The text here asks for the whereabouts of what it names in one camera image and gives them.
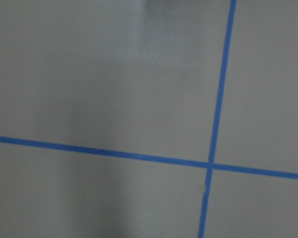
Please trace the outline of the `blue tape grid lines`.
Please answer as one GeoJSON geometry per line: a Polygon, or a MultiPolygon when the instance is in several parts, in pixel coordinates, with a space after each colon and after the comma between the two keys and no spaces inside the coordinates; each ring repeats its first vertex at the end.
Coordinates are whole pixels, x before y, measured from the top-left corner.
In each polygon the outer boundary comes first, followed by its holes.
{"type": "Polygon", "coordinates": [[[0,136],[0,143],[206,169],[207,172],[206,172],[206,178],[205,178],[205,191],[203,193],[201,215],[200,215],[199,229],[198,229],[198,235],[197,235],[197,237],[203,238],[205,236],[205,228],[207,224],[208,203],[210,198],[210,191],[212,187],[212,176],[213,176],[214,170],[298,180],[298,173],[290,173],[290,172],[282,172],[282,171],[274,171],[274,170],[267,170],[267,169],[241,167],[241,166],[215,163],[215,155],[216,155],[216,149],[217,149],[219,126],[221,121],[222,104],[223,104],[224,90],[225,90],[226,71],[227,71],[227,65],[229,60],[230,43],[231,43],[231,36],[233,32],[236,4],[237,4],[237,1],[232,0],[229,5],[229,12],[228,12],[228,17],[226,22],[225,39],[223,44],[223,56],[222,56],[219,84],[218,84],[217,97],[216,97],[216,106],[215,106],[215,113],[214,113],[213,126],[212,126],[212,136],[210,141],[208,160],[206,162],[137,154],[137,153],[128,153],[128,152],[105,150],[105,149],[83,147],[83,146],[66,145],[66,144],[60,144],[60,143],[20,139],[20,138],[6,137],[6,136],[0,136]]]}

